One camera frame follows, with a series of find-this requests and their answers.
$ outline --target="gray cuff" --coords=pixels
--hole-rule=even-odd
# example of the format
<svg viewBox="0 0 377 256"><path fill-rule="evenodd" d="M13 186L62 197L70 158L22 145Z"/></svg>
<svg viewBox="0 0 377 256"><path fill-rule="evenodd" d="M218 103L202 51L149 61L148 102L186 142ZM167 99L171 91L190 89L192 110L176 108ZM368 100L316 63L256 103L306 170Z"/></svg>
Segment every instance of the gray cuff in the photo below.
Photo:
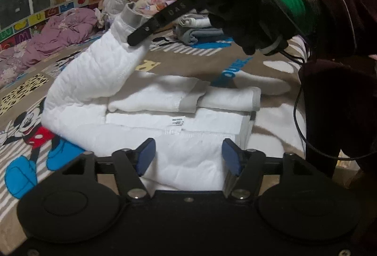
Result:
<svg viewBox="0 0 377 256"><path fill-rule="evenodd" d="M187 96L180 101L178 111L194 113L197 110L198 99L206 93L209 85L210 82L198 80Z"/></svg>
<svg viewBox="0 0 377 256"><path fill-rule="evenodd" d="M138 13L134 11L135 9L135 3L128 3L124 7L122 13L121 13L121 18L122 20L132 28L136 29L143 25L145 22L147 22L150 17L145 16L141 13Z"/></svg>

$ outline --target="purple blanket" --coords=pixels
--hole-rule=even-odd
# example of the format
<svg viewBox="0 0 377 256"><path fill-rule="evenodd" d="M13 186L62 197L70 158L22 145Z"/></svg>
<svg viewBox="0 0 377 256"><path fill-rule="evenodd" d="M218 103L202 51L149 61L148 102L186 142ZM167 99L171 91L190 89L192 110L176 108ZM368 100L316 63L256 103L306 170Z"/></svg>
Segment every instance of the purple blanket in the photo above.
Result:
<svg viewBox="0 0 377 256"><path fill-rule="evenodd" d="M0 52L0 88L58 50L88 39L96 23L94 11L87 8L51 17L40 34Z"/></svg>

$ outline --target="leopard print patch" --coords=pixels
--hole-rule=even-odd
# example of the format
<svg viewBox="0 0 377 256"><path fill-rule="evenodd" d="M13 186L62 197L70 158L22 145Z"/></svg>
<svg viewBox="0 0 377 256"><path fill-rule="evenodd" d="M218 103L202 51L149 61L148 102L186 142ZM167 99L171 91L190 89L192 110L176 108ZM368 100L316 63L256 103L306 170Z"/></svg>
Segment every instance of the leopard print patch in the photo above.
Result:
<svg viewBox="0 0 377 256"><path fill-rule="evenodd" d="M28 79L25 83L18 86L16 89L9 92L6 96L1 99L0 105L0 115L4 114L7 110L12 108L15 104L17 104L20 100L22 100L25 96L30 94L35 89L42 86L44 83L48 82L48 78L37 74L32 78Z"/></svg>

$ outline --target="hand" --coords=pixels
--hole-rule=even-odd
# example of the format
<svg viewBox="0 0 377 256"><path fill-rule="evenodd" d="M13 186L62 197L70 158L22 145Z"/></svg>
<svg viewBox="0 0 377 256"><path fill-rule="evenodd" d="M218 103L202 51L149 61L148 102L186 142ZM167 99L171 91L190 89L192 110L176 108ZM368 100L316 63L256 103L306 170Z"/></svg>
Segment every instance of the hand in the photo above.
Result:
<svg viewBox="0 0 377 256"><path fill-rule="evenodd" d="M285 7L279 0L280 7ZM209 8L209 18L213 27L223 29L224 33L234 39L248 55L256 49L262 51L282 35L281 49L286 47L286 40L295 34L295 27L273 0L225 0ZM263 51L266 55L277 52Z"/></svg>

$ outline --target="folded white cloth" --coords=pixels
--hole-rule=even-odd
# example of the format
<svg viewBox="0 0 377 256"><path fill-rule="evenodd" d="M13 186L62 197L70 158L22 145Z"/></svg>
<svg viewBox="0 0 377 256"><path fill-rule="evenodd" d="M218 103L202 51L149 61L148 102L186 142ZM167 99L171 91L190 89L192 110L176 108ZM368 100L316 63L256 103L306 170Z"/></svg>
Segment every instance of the folded white cloth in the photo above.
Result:
<svg viewBox="0 0 377 256"><path fill-rule="evenodd" d="M136 47L127 44L127 36L145 21L144 16L132 10L133 6L128 4L110 30L56 78L46 97L42 123L97 156L110 156L123 148L135 149L146 138L152 137L156 140L156 158L145 178L184 190L220 190L226 174L221 156L222 141L230 138L245 147L252 125L248 114L199 108L195 113L185 113L183 119L179 119L181 112L176 113L178 118L172 119L170 113L164 115L161 112L126 115L118 110L118 106L113 106L116 111L109 113L109 101L114 103L113 97L144 58L150 43L146 40ZM206 83L196 79L153 78L166 81L168 86L180 85L177 84L176 91L171 94L164 89L164 103L174 110L177 107L180 110L180 105L195 86L207 87ZM149 89L159 92L162 98L162 86L163 83L153 84ZM209 93L209 101L213 100L211 95L214 92ZM131 91L130 96L135 93L135 90ZM198 93L195 102L202 94ZM154 100L154 97L148 95L147 100ZM133 104L136 106L141 102L139 97ZM162 102L160 99L159 108L164 108Z"/></svg>
<svg viewBox="0 0 377 256"><path fill-rule="evenodd" d="M198 108L193 114L158 111L127 113L117 111L106 115L106 123L162 130L221 132L240 134L250 121L250 114Z"/></svg>
<svg viewBox="0 0 377 256"><path fill-rule="evenodd" d="M109 111L195 112L197 100L209 82L182 76L160 76L135 71L123 87L109 99Z"/></svg>
<svg viewBox="0 0 377 256"><path fill-rule="evenodd" d="M183 15L178 20L178 23L183 27L191 27L191 28L198 28L198 29L211 27L210 19L204 16L202 18L194 18L194 17Z"/></svg>
<svg viewBox="0 0 377 256"><path fill-rule="evenodd" d="M109 98L111 112L173 111L195 112L198 107L234 111L257 111L260 108L261 90L256 87L229 89L209 87L197 78L160 76L136 71L123 87Z"/></svg>
<svg viewBox="0 0 377 256"><path fill-rule="evenodd" d="M198 106L236 111L258 111L261 107L261 89L246 87L228 89L208 87Z"/></svg>

